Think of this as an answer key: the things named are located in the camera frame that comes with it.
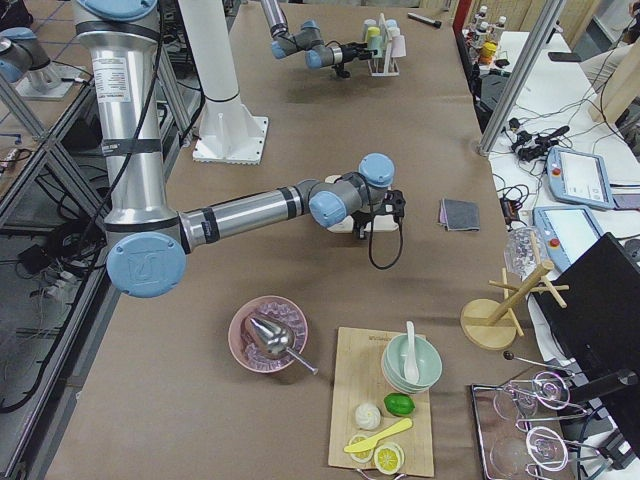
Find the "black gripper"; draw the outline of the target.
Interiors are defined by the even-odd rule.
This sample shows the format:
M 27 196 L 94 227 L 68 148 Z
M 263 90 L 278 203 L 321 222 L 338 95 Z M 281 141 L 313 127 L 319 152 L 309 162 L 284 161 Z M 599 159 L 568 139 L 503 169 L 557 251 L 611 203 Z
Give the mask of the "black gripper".
M 366 226 L 373 222 L 374 215 L 370 212 L 356 211 L 351 214 L 353 220 L 353 234 L 357 240 L 366 239 Z
M 350 42 L 340 45 L 341 51 L 341 63 L 349 63 L 358 57 L 359 60 L 371 60 L 378 56 L 378 51 L 374 50 L 362 50 L 369 49 L 366 42 Z

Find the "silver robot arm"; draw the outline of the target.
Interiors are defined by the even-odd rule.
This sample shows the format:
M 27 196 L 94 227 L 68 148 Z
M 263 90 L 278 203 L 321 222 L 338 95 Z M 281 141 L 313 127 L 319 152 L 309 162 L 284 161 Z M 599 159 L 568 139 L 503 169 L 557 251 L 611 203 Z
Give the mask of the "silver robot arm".
M 309 69 L 331 67 L 338 77 L 349 78 L 350 73 L 344 68 L 347 63 L 371 60 L 377 53 L 376 49 L 371 49 L 363 42 L 325 43 L 319 25 L 312 19 L 305 21 L 299 32 L 291 33 L 278 1 L 262 0 L 260 4 L 272 38 L 271 51 L 276 59 L 304 52 Z
M 204 96 L 196 158 L 258 163 L 268 121 L 241 100 L 222 5 L 183 1 L 179 9 Z M 172 209 L 156 116 L 159 3 L 77 1 L 74 15 L 77 37 L 91 54 L 111 188 L 107 271 L 123 293 L 160 296 L 180 282 L 194 248 L 305 214 L 325 228 L 351 218 L 358 233 L 379 216 L 403 218 L 394 164 L 381 153 L 332 182 L 304 180 L 189 212 Z

